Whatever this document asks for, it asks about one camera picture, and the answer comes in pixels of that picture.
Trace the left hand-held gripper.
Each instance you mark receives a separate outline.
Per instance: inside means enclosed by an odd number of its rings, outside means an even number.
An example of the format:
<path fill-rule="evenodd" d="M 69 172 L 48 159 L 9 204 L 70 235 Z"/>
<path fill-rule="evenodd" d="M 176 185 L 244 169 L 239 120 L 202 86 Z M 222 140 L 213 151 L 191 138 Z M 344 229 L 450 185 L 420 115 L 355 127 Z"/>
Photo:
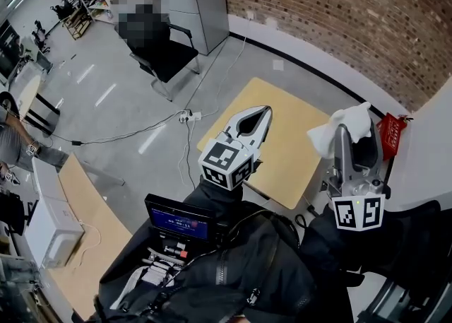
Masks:
<path fill-rule="evenodd" d="M 224 132 L 208 140 L 198 159 L 203 178 L 228 191 L 248 179 L 256 171 L 261 156 L 259 148 L 266 140 L 272 120 L 273 111 L 268 105 L 234 114 Z"/>

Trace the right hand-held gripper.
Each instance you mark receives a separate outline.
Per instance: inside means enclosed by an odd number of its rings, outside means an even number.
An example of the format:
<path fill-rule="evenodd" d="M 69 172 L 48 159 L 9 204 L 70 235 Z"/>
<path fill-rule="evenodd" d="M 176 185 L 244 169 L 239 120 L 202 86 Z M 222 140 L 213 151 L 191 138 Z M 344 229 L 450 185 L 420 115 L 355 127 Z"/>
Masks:
<path fill-rule="evenodd" d="M 373 120 L 370 132 L 370 174 L 379 174 L 383 149 L 379 130 Z M 334 166 L 336 169 L 332 170 L 326 184 L 337 228 L 348 231 L 379 228 L 383 220 L 385 202 L 391 197 L 391 188 L 376 175 L 355 175 L 352 139 L 344 124 L 340 124 L 335 131 Z"/>

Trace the person's right forearm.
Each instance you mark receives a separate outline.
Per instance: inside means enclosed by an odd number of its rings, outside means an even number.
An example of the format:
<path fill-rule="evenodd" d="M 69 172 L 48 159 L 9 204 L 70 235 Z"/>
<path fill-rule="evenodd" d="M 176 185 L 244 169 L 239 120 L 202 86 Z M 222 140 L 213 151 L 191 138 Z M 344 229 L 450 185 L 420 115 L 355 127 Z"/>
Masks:
<path fill-rule="evenodd" d="M 355 272 L 362 266 L 362 238 L 362 232 L 339 229 L 333 209 L 325 206 L 304 231 L 300 252 L 308 266 L 325 274 Z"/>

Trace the person's left forearm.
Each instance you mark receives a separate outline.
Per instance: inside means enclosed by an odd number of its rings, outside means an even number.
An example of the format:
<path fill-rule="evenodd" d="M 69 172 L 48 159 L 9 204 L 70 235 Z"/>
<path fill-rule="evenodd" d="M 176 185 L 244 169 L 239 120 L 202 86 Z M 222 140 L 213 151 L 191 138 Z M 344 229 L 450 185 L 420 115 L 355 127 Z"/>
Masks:
<path fill-rule="evenodd" d="M 223 189 L 200 176 L 198 186 L 184 200 L 184 204 L 207 209 L 220 221 L 238 221 L 245 216 L 242 202 L 243 187 L 239 185 L 232 191 Z"/>

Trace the red box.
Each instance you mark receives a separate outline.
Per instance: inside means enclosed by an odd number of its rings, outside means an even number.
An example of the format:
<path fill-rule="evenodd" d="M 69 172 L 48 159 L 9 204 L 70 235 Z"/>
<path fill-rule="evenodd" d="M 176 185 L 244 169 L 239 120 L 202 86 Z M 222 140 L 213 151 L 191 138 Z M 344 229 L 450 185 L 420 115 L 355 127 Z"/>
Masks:
<path fill-rule="evenodd" d="M 412 120 L 413 118 L 408 115 L 400 114 L 394 117 L 387 113 L 376 125 L 381 137 L 383 160 L 389 160 L 397 155 L 402 131 Z"/>

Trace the square wooden table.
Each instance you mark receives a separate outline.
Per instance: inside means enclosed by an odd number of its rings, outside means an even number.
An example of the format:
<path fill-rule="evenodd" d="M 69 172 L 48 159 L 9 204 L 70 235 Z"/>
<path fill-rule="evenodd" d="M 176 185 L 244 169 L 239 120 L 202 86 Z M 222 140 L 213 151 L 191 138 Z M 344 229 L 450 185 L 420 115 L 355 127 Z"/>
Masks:
<path fill-rule="evenodd" d="M 232 115 L 260 105 L 270 106 L 273 118 L 261 146 L 263 164 L 250 177 L 248 185 L 292 210 L 320 161 L 307 132 L 329 120 L 324 112 L 266 81 L 253 78 L 198 142 L 197 148 L 201 150 L 208 139 L 216 137 Z"/>

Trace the white power strip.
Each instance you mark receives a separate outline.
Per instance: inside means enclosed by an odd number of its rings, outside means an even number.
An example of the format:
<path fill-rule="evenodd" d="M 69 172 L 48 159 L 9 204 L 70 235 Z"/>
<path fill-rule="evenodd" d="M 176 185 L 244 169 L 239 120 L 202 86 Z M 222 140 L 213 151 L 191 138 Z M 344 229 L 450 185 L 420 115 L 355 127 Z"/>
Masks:
<path fill-rule="evenodd" d="M 201 120 L 202 114 L 201 112 L 192 112 L 191 110 L 184 110 L 180 116 L 179 121 L 184 124 L 186 122 L 195 122 Z"/>

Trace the black cantilever visitor chair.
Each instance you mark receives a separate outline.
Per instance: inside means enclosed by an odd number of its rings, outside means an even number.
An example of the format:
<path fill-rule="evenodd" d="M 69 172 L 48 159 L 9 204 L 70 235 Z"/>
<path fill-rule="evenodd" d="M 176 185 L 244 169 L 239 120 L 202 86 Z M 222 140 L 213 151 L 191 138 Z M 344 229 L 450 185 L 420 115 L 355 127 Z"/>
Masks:
<path fill-rule="evenodd" d="M 129 48 L 129 56 L 153 77 L 151 88 L 166 100 L 171 102 L 173 97 L 165 86 L 192 61 L 196 66 L 191 71 L 200 74 L 198 50 L 191 31 L 171 23 L 168 16 L 123 13 L 115 30 Z"/>

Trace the chest-mounted monitor screen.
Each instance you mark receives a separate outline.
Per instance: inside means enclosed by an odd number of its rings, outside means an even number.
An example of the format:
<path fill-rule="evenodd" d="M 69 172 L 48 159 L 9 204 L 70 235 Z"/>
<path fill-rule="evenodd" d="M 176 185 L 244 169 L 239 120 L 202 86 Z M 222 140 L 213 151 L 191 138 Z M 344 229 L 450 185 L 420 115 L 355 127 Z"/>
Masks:
<path fill-rule="evenodd" d="M 144 202 L 155 228 L 176 236 L 214 241 L 216 221 L 213 211 L 154 194 L 148 194 Z"/>

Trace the person's black jacket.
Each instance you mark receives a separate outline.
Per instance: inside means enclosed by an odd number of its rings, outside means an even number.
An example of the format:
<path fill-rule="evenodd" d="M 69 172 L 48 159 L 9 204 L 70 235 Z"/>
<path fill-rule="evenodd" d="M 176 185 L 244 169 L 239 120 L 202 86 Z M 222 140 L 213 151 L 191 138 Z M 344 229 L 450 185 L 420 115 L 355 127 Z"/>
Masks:
<path fill-rule="evenodd" d="M 345 280 L 320 239 L 309 251 L 271 211 L 251 211 L 221 246 L 151 278 L 144 258 L 161 246 L 144 223 L 100 279 L 84 323 L 354 323 Z"/>

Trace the long wooden table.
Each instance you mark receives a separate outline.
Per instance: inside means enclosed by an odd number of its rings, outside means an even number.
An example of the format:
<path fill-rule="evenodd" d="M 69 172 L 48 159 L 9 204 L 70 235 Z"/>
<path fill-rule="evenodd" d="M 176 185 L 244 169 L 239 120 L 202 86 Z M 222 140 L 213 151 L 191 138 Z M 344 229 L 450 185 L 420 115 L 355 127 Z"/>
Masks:
<path fill-rule="evenodd" d="M 85 234 L 66 266 L 50 269 L 49 275 L 73 310 L 86 320 L 95 311 L 93 299 L 99 280 L 131 234 L 108 207 L 74 154 L 60 170 L 59 179 Z"/>

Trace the white microwave oven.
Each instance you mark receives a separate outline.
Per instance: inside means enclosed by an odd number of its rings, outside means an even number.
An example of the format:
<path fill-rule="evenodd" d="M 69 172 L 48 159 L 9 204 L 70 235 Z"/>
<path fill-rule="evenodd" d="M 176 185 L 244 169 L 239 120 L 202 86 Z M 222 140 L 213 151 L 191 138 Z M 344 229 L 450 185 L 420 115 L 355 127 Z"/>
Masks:
<path fill-rule="evenodd" d="M 25 229 L 25 239 L 38 267 L 55 269 L 66 265 L 84 234 L 63 191 L 53 165 L 32 159 L 38 202 Z"/>

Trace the round white table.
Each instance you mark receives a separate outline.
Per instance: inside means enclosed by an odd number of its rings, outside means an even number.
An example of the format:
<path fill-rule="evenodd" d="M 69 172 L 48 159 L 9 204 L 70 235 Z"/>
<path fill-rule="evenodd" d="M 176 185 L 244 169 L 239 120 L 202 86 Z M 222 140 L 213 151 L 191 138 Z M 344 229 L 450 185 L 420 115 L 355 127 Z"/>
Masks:
<path fill-rule="evenodd" d="M 17 99 L 18 114 L 20 121 L 24 120 L 29 112 L 32 102 L 35 99 L 39 89 L 42 78 L 39 75 L 34 76 L 24 87 Z"/>

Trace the black swivel chair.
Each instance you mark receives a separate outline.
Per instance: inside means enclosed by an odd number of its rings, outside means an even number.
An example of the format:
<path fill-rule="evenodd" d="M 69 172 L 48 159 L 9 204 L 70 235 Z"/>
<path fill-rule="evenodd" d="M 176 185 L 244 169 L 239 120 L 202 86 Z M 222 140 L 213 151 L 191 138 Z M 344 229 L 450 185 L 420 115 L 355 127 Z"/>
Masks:
<path fill-rule="evenodd" d="M 4 230 L 7 236 L 23 234 L 25 227 L 30 225 L 37 202 L 29 201 L 25 208 L 17 194 L 0 189 L 0 221 L 6 224 Z"/>

